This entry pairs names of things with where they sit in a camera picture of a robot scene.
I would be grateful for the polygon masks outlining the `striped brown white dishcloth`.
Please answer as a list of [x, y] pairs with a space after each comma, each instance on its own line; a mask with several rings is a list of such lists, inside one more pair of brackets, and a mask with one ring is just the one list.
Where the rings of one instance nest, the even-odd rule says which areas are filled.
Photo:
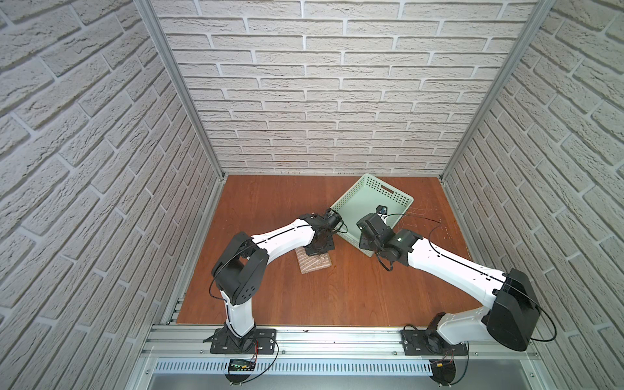
[[329, 253], [310, 256], [303, 247], [300, 247], [295, 249], [295, 254], [297, 256], [300, 272], [304, 275], [330, 268], [332, 264]]

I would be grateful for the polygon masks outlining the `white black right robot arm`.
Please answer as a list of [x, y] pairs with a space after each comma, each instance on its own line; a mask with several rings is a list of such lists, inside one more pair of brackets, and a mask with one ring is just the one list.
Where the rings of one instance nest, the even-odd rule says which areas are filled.
[[386, 259], [425, 271], [461, 289], [481, 307], [461, 313], [439, 313], [425, 331], [427, 346], [435, 354], [451, 345], [496, 341], [507, 349], [527, 350], [541, 308], [526, 274], [479, 266], [434, 245], [407, 229], [394, 232], [379, 214], [357, 222], [358, 246]]

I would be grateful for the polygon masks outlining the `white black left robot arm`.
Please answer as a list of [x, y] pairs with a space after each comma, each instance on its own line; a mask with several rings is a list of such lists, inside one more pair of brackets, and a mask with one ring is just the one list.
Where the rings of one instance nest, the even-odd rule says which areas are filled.
[[242, 341], [255, 329], [252, 297], [258, 292], [267, 266], [295, 251], [303, 273], [329, 266], [328, 253], [335, 249], [333, 236], [344, 226], [332, 209], [324, 214], [304, 214], [272, 232], [250, 236], [240, 232], [227, 245], [211, 274], [225, 302], [224, 330], [234, 341]]

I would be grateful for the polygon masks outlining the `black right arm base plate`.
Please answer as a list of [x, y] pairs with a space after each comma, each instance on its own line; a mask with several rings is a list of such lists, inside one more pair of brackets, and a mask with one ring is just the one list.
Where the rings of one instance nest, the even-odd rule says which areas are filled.
[[429, 334], [426, 330], [403, 329], [401, 345], [406, 356], [422, 357], [457, 357], [467, 356], [468, 350], [465, 344], [449, 344], [436, 333]]

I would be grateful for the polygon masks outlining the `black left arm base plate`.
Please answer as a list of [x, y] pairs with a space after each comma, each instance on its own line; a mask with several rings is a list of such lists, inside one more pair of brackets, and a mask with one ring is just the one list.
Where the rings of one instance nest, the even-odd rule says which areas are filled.
[[214, 332], [204, 340], [211, 344], [211, 354], [272, 355], [276, 350], [277, 330], [274, 328], [253, 328], [245, 336], [237, 336], [227, 326]]

